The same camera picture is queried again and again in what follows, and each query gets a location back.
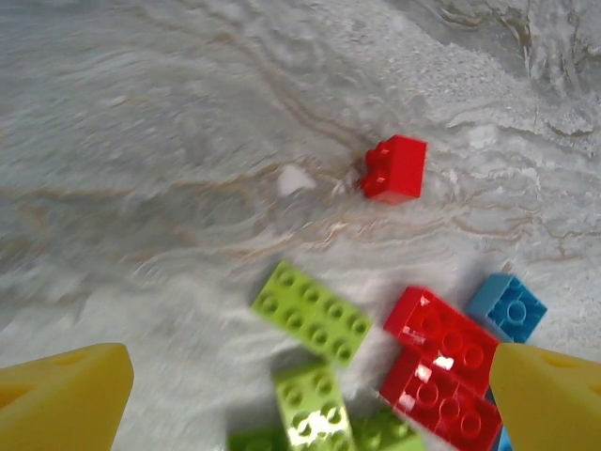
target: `yellow foam pad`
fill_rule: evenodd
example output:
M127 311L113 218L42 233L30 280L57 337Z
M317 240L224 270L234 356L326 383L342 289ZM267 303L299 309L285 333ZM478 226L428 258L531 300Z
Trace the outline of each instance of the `yellow foam pad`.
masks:
M109 451L132 385L113 343L2 368L0 450Z
M601 450L601 364L503 343L490 387L515 451Z

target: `blue lego brick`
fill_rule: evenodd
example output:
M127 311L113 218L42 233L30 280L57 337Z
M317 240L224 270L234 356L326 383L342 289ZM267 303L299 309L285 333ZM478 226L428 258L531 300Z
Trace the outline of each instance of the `blue lego brick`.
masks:
M490 389L490 387L488 387L488 390L486 391L485 399L487 399L490 402L492 402L495 406L497 405L497 401L495 401L495 396L493 395L492 390Z
M499 340L526 343L547 308L512 274L491 274L466 313Z
M501 436L499 437L499 446L497 446L497 451L514 451L514 447L511 445L511 441L509 440L509 435L507 434L507 429L505 426L501 429Z

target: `lime green lego brick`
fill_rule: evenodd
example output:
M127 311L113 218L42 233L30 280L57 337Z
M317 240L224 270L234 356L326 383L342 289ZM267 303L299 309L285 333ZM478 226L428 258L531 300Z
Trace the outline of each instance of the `lime green lego brick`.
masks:
M294 335L309 350L348 366L373 321L287 261L282 261L253 303L264 319Z
M280 372L273 382L290 449L356 450L345 401L329 365Z
M425 451L422 437L387 408L351 422L360 451Z
M288 441L282 428L261 428L230 435L228 451L288 451Z
M425 451L420 435L407 422L397 418L389 408L379 410L374 417L351 420L357 451ZM315 449L333 449L330 443L311 443ZM261 428L237 433L228 437L228 451L288 451L290 450L281 427Z

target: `marble surface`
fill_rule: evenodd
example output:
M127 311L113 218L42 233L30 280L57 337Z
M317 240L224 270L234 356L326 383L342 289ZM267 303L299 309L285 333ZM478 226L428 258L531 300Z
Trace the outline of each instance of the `marble surface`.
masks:
M548 307L532 343L601 360L600 9L0 1L0 365L124 342L114 450L222 450L307 358L248 308L282 257L376 320L351 414L408 284L461 306L515 272ZM430 145L424 194L370 203L359 161L395 133Z

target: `red lego brick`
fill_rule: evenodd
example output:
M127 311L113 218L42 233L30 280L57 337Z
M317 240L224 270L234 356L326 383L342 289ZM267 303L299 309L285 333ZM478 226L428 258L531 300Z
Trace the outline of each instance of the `red lego brick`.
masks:
M384 330L483 396L499 340L431 291L408 287Z
M419 198L426 148L423 141L395 135L368 150L365 154L368 172L361 180L365 197L389 204Z
M501 429L497 407L417 352L403 350L380 389L395 412L459 451L488 451Z

